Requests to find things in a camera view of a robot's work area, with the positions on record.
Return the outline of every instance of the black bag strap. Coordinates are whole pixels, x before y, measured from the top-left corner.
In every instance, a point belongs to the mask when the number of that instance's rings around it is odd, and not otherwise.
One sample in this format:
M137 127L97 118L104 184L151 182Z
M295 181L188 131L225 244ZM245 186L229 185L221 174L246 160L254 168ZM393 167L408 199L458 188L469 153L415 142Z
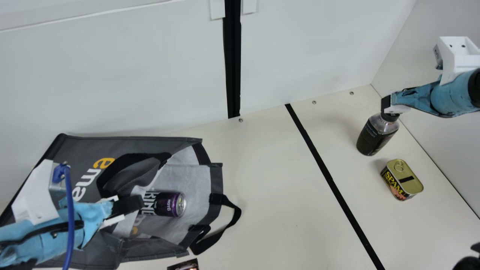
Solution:
M115 195L113 191L105 189L105 186L108 181L110 181L110 179L112 179L115 174L119 173L121 170L150 158L155 158L160 161L160 165L158 167L158 169L160 169L171 157L172 155L170 153L131 153L120 156L119 158L115 159L115 161L112 162L96 180L96 185L98 187L100 196L102 196L102 198L106 198Z
M220 240L225 232L226 229L230 228L231 226L235 225L237 221L240 219L241 216L241 209L234 205L232 202L229 201L226 195L224 194L210 194L210 203L217 204L217 205L224 205L234 209L233 217L230 223L223 228L222 230L218 231L216 234L209 236L206 239L203 239L207 233L210 231L210 226L205 225L202 228L202 233L198 235L198 237L190 244L190 249L192 250L194 255L198 255L209 249L211 246L215 245L216 242ZM195 230L197 226L193 226L190 230Z

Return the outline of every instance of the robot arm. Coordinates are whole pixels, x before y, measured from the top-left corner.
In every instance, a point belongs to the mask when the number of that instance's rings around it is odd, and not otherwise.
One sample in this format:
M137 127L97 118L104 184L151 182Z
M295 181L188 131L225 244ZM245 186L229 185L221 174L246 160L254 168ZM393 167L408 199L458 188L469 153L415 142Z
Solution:
M387 96L385 113L415 108L451 118L480 110L480 49L468 37L441 37L434 53L444 70L438 81Z

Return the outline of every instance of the printed logo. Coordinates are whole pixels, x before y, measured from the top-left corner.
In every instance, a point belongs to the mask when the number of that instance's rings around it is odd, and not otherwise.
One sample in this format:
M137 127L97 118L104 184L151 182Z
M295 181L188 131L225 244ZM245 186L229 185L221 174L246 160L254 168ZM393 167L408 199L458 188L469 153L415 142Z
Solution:
M113 161L115 161L114 158L103 158L95 161L92 166L93 168L88 169L87 173L82 175L81 179L83 179L83 181L80 180L75 184L75 188L72 190L73 199L77 202L81 200L87 191L86 187L95 180L103 169L110 166Z

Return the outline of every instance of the black stripe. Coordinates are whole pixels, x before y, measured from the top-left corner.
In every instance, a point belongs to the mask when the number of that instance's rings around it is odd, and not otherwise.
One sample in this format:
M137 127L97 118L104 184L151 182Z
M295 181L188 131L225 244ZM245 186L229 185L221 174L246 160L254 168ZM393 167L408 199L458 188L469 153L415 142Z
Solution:
M363 244L363 247L367 251L368 255L370 256L370 259L372 260L373 264L375 267L379 270L384 270L384 266L382 265L380 259L378 258L377 254L373 250L372 246L368 242L367 237L363 233L360 225L358 224L357 220L353 216L352 211L347 205L347 202L343 198L342 194L340 193L340 190L336 186L335 182L333 181L332 175L328 171L327 167L325 166L324 161L320 157L320 154L318 153L317 149L313 145L312 140L308 136L307 131L305 128L303 128L303 125L300 122L300 119L298 118L297 114L293 110L292 106L290 104L285 104L285 107L287 108L288 112L290 113L290 116L292 117L293 122L297 126L298 130L300 131L300 134L303 137L303 140L305 140L305 143L307 144L308 148L310 149L310 152L313 155L313 158L315 161L317 161L317 165L322 171L328 185L330 186L330 189L332 190L333 194L335 195L336 200L340 204L340 207L342 208L343 212L347 216L348 221L350 221L350 224L352 225L353 229L357 233L358 238L360 239L360 242Z
M240 0L225 0L223 18L223 50L228 118L240 116Z
M406 181L410 181L410 180L413 180L415 179L413 176L409 176L409 177L405 177L405 178L402 178L402 179L399 179L398 181L400 183L405 183Z

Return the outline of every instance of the spam can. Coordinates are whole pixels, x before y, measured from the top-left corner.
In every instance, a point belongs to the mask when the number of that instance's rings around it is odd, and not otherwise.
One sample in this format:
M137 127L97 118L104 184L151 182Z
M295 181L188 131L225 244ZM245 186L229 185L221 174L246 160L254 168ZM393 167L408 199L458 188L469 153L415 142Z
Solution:
M392 194L400 201L422 192L423 185L403 160L391 160L380 173Z

